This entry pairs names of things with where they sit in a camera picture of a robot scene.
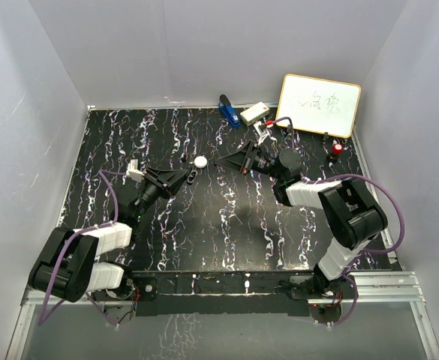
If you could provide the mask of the white earbud charging case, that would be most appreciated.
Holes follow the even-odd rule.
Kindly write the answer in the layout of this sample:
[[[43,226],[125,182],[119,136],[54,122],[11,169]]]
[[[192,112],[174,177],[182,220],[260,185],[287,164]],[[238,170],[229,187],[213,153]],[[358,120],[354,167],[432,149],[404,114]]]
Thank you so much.
[[[208,160],[204,156],[197,156],[194,159],[194,166],[198,169],[203,169],[207,166]]]

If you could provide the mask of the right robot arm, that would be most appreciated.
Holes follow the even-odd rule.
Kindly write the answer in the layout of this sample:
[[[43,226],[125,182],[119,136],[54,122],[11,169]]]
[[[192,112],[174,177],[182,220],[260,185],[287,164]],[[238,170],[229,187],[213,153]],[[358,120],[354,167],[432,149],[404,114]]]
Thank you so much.
[[[339,291],[349,265],[388,226],[383,209],[363,177],[345,175],[329,181],[304,180],[301,156],[293,148],[271,157],[249,140],[240,150],[215,160],[214,165],[243,175],[250,171],[267,175],[275,180],[272,191],[278,203],[324,212],[332,241],[310,278],[301,283],[280,282],[280,287],[289,293],[333,296]]]

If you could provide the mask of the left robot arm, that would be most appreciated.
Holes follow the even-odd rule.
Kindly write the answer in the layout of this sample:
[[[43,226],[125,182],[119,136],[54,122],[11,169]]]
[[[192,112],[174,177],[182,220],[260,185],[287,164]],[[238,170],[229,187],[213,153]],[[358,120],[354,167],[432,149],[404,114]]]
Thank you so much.
[[[53,229],[29,273],[28,285],[67,302],[76,302],[97,290],[109,290],[118,299],[129,297],[134,281],[124,274],[125,270],[112,263],[96,263],[95,259],[128,247],[140,218],[156,200],[175,196],[192,171],[128,169],[126,176],[139,184],[135,198],[124,204],[111,193],[114,209],[110,220],[101,225]]]

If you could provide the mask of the white staple box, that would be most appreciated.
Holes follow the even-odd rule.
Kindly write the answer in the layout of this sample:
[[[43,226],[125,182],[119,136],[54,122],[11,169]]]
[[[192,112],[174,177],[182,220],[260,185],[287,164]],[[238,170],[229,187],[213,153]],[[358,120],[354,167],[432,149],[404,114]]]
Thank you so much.
[[[269,114],[269,108],[265,103],[259,102],[240,113],[241,120],[246,126],[253,125]]]

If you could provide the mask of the blue stapler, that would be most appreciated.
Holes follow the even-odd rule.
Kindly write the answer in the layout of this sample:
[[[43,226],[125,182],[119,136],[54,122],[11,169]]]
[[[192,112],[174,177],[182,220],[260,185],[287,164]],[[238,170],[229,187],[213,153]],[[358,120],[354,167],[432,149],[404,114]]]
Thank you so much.
[[[241,125],[241,121],[239,120],[235,109],[232,107],[231,102],[225,94],[220,95],[218,107],[233,128],[237,128]]]

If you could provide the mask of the whiteboard left black stand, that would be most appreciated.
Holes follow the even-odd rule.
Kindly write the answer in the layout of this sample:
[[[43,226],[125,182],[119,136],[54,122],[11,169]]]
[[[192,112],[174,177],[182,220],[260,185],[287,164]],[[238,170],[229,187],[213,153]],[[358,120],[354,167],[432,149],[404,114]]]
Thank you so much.
[[[285,128],[286,134],[290,135],[291,137],[294,137],[294,129],[291,124],[286,126]]]

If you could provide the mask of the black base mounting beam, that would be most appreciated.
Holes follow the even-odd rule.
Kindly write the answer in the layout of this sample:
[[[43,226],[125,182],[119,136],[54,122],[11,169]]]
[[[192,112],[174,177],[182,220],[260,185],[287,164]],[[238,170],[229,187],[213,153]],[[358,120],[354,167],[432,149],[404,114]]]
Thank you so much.
[[[95,300],[124,302],[138,317],[170,314],[287,314],[336,308],[356,297],[354,278],[318,280],[312,271],[130,271]]]

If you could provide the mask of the small whiteboard yellow frame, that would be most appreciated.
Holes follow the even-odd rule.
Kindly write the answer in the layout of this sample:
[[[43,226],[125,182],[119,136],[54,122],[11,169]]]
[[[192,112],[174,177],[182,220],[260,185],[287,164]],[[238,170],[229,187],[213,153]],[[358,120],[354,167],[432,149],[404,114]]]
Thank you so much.
[[[281,88],[277,125],[347,139],[353,132],[361,91],[357,84],[288,74]]]

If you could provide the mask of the aluminium rail frame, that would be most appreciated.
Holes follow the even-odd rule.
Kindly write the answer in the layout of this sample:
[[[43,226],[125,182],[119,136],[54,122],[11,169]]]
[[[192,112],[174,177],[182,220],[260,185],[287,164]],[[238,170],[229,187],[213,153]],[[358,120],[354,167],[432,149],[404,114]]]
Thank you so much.
[[[277,204],[271,181],[209,166],[146,213],[130,248],[105,255],[139,272],[299,272],[329,243],[325,217]],[[439,359],[416,275],[365,254],[357,295],[336,308],[285,313],[136,316],[124,302],[62,304],[40,325],[28,290],[10,359]]]

